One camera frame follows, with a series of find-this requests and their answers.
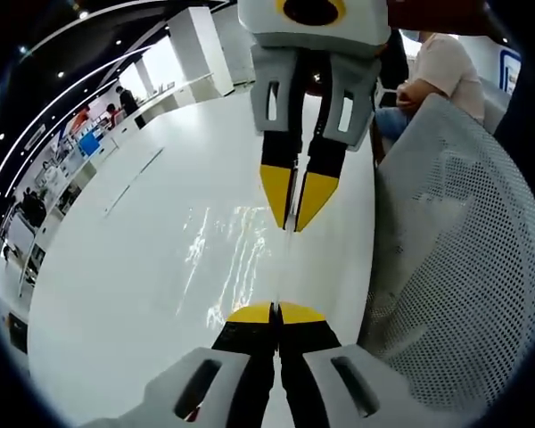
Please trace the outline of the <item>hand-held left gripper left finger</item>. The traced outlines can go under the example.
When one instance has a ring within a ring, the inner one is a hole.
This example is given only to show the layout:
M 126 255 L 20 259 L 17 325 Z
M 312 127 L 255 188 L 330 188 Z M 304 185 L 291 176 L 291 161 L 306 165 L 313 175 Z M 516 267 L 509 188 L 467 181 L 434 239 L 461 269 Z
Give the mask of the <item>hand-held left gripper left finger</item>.
M 273 387 L 276 310 L 264 301 L 232 313 L 197 348 L 147 383 L 141 403 L 87 427 L 260 427 Z

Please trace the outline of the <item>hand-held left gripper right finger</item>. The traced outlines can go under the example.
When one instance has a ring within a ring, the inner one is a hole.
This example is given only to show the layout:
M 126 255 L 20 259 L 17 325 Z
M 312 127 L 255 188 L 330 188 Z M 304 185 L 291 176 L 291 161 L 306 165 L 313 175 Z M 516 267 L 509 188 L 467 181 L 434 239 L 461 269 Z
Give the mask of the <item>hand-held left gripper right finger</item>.
M 407 381 L 357 344 L 342 345 L 316 310 L 278 303 L 282 383 L 297 427 L 426 427 Z

